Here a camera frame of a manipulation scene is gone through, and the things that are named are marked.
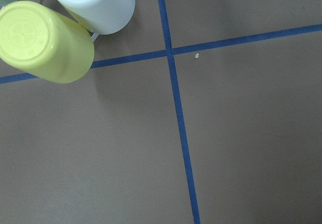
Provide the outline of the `white upturned cup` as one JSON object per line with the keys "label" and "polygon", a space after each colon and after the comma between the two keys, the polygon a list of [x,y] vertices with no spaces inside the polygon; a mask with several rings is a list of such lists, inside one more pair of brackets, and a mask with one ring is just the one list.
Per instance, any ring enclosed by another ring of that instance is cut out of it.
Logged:
{"label": "white upturned cup", "polygon": [[89,31],[113,34],[131,20],[135,0],[58,0]]}

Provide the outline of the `yellow upturned cup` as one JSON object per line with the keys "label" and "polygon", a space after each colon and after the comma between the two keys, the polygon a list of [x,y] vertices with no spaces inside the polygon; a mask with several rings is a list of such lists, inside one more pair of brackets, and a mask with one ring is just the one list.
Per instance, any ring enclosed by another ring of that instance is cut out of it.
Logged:
{"label": "yellow upturned cup", "polygon": [[67,84],[89,71],[94,54],[89,32],[60,13],[30,1],[1,9],[1,59],[14,68]]}

